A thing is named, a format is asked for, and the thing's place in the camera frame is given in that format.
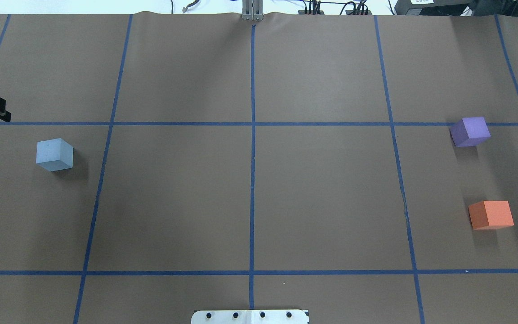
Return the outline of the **purple foam block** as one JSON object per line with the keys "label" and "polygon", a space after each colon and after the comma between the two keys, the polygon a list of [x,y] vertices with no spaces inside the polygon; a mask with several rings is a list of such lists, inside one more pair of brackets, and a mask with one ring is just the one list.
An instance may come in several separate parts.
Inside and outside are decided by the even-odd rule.
{"label": "purple foam block", "polygon": [[456,147],[477,146],[491,138],[484,117],[465,117],[450,127],[450,135]]}

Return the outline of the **light blue foam block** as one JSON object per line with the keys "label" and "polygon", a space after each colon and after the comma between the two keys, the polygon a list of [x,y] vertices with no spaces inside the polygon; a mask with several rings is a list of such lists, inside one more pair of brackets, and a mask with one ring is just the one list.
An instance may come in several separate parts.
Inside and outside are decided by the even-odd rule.
{"label": "light blue foam block", "polygon": [[36,165],[49,172],[73,168],[73,158],[73,146],[62,138],[37,142]]}

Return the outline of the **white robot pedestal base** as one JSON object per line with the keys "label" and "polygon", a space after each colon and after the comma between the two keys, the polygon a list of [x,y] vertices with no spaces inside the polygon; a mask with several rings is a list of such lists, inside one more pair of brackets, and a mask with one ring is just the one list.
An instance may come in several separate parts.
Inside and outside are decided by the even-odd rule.
{"label": "white robot pedestal base", "polygon": [[208,310],[196,311],[192,324],[309,324],[308,310]]}

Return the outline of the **orange foam block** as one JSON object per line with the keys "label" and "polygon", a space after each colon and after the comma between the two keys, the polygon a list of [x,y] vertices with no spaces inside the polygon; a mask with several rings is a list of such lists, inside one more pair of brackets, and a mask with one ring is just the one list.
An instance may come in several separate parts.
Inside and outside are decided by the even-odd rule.
{"label": "orange foam block", "polygon": [[514,226],[508,201],[480,201],[468,206],[474,230],[497,230]]}

